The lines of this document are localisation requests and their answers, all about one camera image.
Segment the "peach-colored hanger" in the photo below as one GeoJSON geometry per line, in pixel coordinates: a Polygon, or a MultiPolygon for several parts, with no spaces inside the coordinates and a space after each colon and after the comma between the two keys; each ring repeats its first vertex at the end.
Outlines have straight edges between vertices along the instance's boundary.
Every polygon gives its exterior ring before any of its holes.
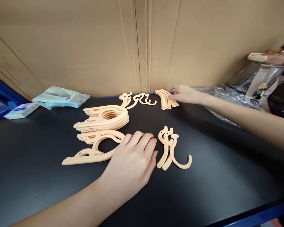
{"type": "Polygon", "coordinates": [[[117,130],[129,121],[127,109],[117,105],[86,108],[83,110],[90,118],[74,125],[74,128],[81,132],[117,130]]]}
{"type": "Polygon", "coordinates": [[[140,95],[141,95],[141,94],[138,94],[138,95],[135,95],[135,96],[133,97],[134,104],[132,104],[131,106],[127,107],[127,109],[133,108],[133,107],[139,102],[138,97],[140,97],[140,95]]]}
{"type": "Polygon", "coordinates": [[[156,104],[157,104],[157,100],[155,100],[154,103],[150,103],[151,100],[147,101],[147,99],[148,99],[148,97],[149,97],[149,94],[145,94],[144,96],[146,97],[146,98],[145,98],[145,104],[150,105],[150,106],[153,106],[153,105],[156,105],[156,104]]]}
{"type": "Polygon", "coordinates": [[[157,95],[159,95],[160,98],[161,98],[161,109],[162,109],[162,110],[166,110],[166,109],[167,109],[167,100],[165,100],[166,97],[165,97],[160,91],[158,91],[158,90],[155,90],[155,93],[156,93],[157,95]]]}
{"type": "Polygon", "coordinates": [[[167,98],[168,95],[166,93],[164,93],[162,90],[159,90],[159,92],[166,98],[165,100],[167,102],[167,108],[171,109],[171,100],[167,98]]]}
{"type": "Polygon", "coordinates": [[[177,134],[172,134],[170,137],[172,137],[174,139],[174,142],[173,144],[170,146],[170,156],[171,156],[171,159],[173,160],[173,162],[181,169],[188,169],[190,167],[190,165],[192,164],[192,156],[189,155],[188,156],[188,162],[187,164],[185,165],[182,165],[180,163],[177,162],[177,160],[175,159],[174,157],[174,149],[175,149],[175,146],[177,145],[177,138],[179,138],[179,135],[177,134]]]}
{"type": "Polygon", "coordinates": [[[115,140],[116,142],[120,142],[124,139],[125,135],[119,131],[115,130],[105,130],[105,131],[98,131],[96,133],[93,133],[95,139],[93,141],[93,147],[92,149],[87,148],[83,149],[80,152],[78,152],[74,157],[68,157],[66,158],[63,162],[62,165],[76,165],[76,164],[83,164],[83,163],[92,163],[92,162],[101,162],[101,161],[106,161],[110,159],[115,150],[111,150],[110,152],[103,153],[98,150],[98,145],[101,141],[103,141],[106,138],[112,138],[112,136],[117,137],[115,140]]]}
{"type": "Polygon", "coordinates": [[[161,159],[158,161],[157,167],[158,168],[162,167],[163,170],[167,170],[170,164],[174,162],[179,168],[188,169],[192,164],[192,156],[191,155],[188,156],[188,163],[185,165],[182,165],[177,162],[177,160],[174,157],[174,152],[179,135],[173,133],[174,133],[173,128],[170,128],[170,130],[168,131],[167,126],[164,126],[164,129],[159,132],[158,139],[161,143],[164,144],[164,153],[161,159]]]}
{"type": "Polygon", "coordinates": [[[157,167],[160,169],[162,167],[162,165],[165,163],[167,156],[168,156],[168,148],[169,148],[169,141],[168,141],[168,136],[173,134],[173,128],[170,128],[169,131],[166,131],[167,126],[164,126],[164,129],[162,131],[159,132],[158,138],[160,141],[163,140],[163,144],[164,144],[164,153],[161,157],[161,159],[158,161],[157,163],[157,167]]]}
{"type": "MultiPolygon", "coordinates": [[[[166,91],[166,90],[164,90],[164,89],[161,89],[161,91],[162,91],[163,93],[165,93],[165,94],[167,95],[167,97],[171,95],[171,93],[169,93],[168,91],[166,91]]],[[[169,99],[169,100],[171,101],[172,107],[177,107],[177,106],[179,106],[179,104],[178,104],[178,102],[177,102],[176,100],[174,100],[174,99],[169,99]]]]}

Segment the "hand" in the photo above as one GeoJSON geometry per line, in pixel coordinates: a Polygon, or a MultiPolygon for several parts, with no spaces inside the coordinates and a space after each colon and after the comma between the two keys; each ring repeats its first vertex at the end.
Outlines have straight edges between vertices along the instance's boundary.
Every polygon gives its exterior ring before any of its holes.
{"type": "Polygon", "coordinates": [[[175,89],[175,93],[168,96],[168,99],[202,105],[203,100],[208,97],[207,94],[197,91],[187,85],[175,84],[171,86],[168,91],[171,91],[173,89],[175,89]]]}
{"type": "Polygon", "coordinates": [[[157,140],[151,133],[127,134],[117,147],[98,183],[119,205],[130,200],[147,183],[156,166],[157,140]]]}

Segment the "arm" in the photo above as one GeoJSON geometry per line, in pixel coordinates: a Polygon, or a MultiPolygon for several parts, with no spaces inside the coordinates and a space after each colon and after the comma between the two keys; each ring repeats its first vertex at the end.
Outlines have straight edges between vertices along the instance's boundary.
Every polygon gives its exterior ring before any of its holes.
{"type": "Polygon", "coordinates": [[[174,85],[169,91],[172,89],[176,89],[176,91],[174,95],[169,96],[170,99],[207,107],[261,139],[284,150],[284,118],[240,106],[196,91],[188,86],[174,85]]]}
{"type": "Polygon", "coordinates": [[[150,133],[127,134],[99,179],[12,226],[98,226],[147,184],[156,166],[156,143],[150,133]]]}

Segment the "white tissue packet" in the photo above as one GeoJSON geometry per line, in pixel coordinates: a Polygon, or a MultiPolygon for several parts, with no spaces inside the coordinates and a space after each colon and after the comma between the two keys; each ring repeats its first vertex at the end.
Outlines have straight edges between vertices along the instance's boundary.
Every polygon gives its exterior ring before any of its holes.
{"type": "Polygon", "coordinates": [[[9,112],[8,114],[4,115],[4,117],[10,120],[26,118],[38,107],[39,105],[35,103],[21,104],[20,106],[17,106],[15,109],[9,112]]]}
{"type": "Polygon", "coordinates": [[[32,101],[47,109],[64,106],[78,108],[89,98],[89,95],[81,94],[76,91],[59,87],[50,87],[32,101]]]}

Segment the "cardboard box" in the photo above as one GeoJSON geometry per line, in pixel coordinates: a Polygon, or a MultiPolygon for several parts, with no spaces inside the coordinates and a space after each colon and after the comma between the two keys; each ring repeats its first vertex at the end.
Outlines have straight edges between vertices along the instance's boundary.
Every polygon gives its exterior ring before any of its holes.
{"type": "Polygon", "coordinates": [[[283,44],[284,0],[0,1],[0,79],[29,100],[213,86],[283,44]]]}

